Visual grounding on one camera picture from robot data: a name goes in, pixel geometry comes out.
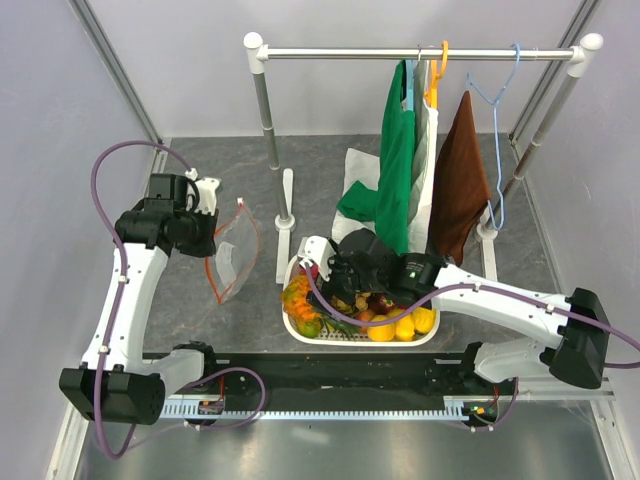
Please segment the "clear zip bag orange zipper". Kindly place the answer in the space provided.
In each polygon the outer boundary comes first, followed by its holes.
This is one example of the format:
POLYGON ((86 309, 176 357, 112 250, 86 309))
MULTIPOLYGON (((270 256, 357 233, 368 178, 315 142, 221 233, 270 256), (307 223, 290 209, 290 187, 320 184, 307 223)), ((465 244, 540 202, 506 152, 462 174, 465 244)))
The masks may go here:
POLYGON ((205 274, 218 305, 230 301, 244 286, 261 247, 260 227, 242 197, 232 218, 214 233, 217 252, 204 261, 205 274))

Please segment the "orange toy pineapple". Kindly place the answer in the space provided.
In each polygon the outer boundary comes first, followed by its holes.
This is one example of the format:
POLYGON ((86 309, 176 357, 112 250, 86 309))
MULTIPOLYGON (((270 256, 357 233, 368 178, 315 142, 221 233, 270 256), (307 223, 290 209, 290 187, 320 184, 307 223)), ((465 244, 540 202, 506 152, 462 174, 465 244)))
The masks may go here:
POLYGON ((281 295, 283 310, 291 316, 294 321, 311 320, 317 318, 322 321, 323 327, 337 330, 347 337, 352 337, 359 332, 359 327, 342 320, 338 320, 328 315, 318 307, 310 303, 314 296, 311 293, 311 286, 304 273, 293 276, 281 295))

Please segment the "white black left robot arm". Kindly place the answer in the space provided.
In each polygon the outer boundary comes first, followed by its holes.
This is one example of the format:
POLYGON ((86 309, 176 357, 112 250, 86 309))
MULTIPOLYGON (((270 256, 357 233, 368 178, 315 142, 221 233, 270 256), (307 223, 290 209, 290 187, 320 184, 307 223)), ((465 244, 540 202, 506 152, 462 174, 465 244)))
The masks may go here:
POLYGON ((59 388, 87 420, 152 425, 165 399, 189 385, 208 393, 219 382, 210 346, 191 341, 153 362, 143 358, 152 300, 172 252, 215 255, 217 178, 154 174, 149 191, 115 223, 119 238, 98 327, 76 368, 59 388))

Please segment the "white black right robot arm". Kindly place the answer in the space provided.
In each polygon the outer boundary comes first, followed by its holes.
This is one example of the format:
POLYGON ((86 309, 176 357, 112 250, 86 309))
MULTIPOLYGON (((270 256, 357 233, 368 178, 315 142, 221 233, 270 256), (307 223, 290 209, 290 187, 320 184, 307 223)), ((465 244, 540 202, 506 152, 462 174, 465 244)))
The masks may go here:
POLYGON ((397 254, 367 229, 353 231, 341 242, 308 237, 298 259, 315 280, 313 300, 335 319, 341 315, 331 306, 332 298, 352 304, 357 295, 372 293, 409 313, 425 307, 520 333, 517 340, 467 347, 457 377, 469 393, 544 373, 582 389, 602 384, 610 323, 590 290, 577 288, 563 296, 514 287, 469 273, 442 257, 397 254))

